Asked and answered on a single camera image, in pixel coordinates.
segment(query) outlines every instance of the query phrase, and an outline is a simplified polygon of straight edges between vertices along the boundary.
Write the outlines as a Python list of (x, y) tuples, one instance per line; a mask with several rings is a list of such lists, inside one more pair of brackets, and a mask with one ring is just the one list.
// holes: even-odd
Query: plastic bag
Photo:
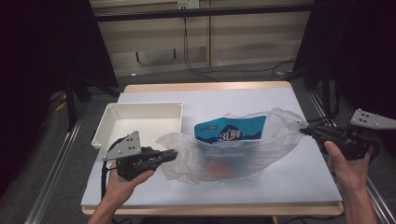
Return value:
[(299, 115), (274, 108), (237, 117), (266, 116), (261, 140), (243, 140), (208, 144), (184, 133), (169, 133), (157, 143), (178, 151), (177, 158), (162, 164), (167, 179), (177, 179), (192, 185), (201, 181), (252, 180), (273, 162), (291, 152), (304, 136), (300, 129), (308, 123)]

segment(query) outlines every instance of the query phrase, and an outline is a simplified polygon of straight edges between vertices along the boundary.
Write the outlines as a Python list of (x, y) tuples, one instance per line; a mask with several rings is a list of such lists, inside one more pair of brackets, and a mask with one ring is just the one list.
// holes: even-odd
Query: forearm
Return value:
[(376, 224), (369, 192), (366, 188), (344, 195), (347, 224)]
[(114, 217), (114, 213), (119, 206), (114, 202), (104, 198), (96, 207), (95, 212), (90, 218), (89, 224), (108, 224)]

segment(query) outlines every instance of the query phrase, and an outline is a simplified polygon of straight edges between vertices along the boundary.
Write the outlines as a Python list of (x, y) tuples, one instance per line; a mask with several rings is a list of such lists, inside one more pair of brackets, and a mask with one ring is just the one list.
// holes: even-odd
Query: gray floor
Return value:
[[(218, 81), (266, 81), (272, 76), (271, 70), (266, 72), (247, 71), (263, 70), (275, 64), (254, 63), (223, 66), (214, 69), (218, 71), (227, 70), (228, 72), (213, 72), (208, 75)], [(292, 64), (288, 64), (279, 70), (289, 71), (291, 68)], [(273, 80), (283, 77), (275, 75)], [(213, 81), (207, 77), (197, 76), (185, 69), (143, 76), (119, 77), (118, 80), (120, 84), (119, 91), (122, 91), (128, 84)], [(302, 81), (300, 79), (293, 80), (291, 84), (306, 118), (316, 118), (318, 113), (312, 106), (309, 94), (304, 90)], [(92, 100), (90, 102), (81, 103), (77, 101), (78, 111), (84, 108), (87, 111), (85, 116), (81, 118), (78, 134), (65, 157), (64, 166), (62, 167), (59, 178), (55, 182), (51, 197), (45, 206), (45, 212), (39, 219), (41, 221), (40, 223), (85, 223), (88, 220), (88, 217), (82, 214), (79, 204), (91, 172), (93, 161), (97, 155), (97, 151), (91, 146), (91, 139), (106, 105), (117, 102), (117, 98), (106, 95), (97, 89), (91, 88), (90, 92), (92, 93)], [(52, 102), (52, 106), (56, 106), (57, 103), (58, 100)], [(346, 124), (355, 108), (345, 99), (341, 101), (341, 104), (341, 111), (335, 121), (339, 124)], [(20, 176), (11, 183), (6, 194), (0, 199), (1, 223), (23, 223), (28, 217), (35, 199), (46, 182), (59, 150), (63, 147), (64, 139), (68, 135), (66, 131), (67, 125), (68, 118), (65, 109), (59, 112), (55, 112), (54, 110), (49, 112), (40, 131), (40, 139), (35, 145), (33, 154), (22, 167)], [(395, 168), (396, 159), (390, 156), (386, 149), (383, 149), (378, 158), (372, 163), (369, 174), (379, 192), (386, 199), (386, 204), (392, 213), (396, 211), (396, 191), (394, 190), (396, 186)], [(141, 218), (132, 217), (134, 223), (139, 223)], [(292, 217), (278, 217), (278, 221), (279, 223), (283, 223), (290, 218)], [(339, 217), (328, 221), (317, 221), (306, 218), (305, 222), (344, 223), (345, 221), (343, 217)], [(296, 220), (291, 223), (302, 223), (302, 221)]]

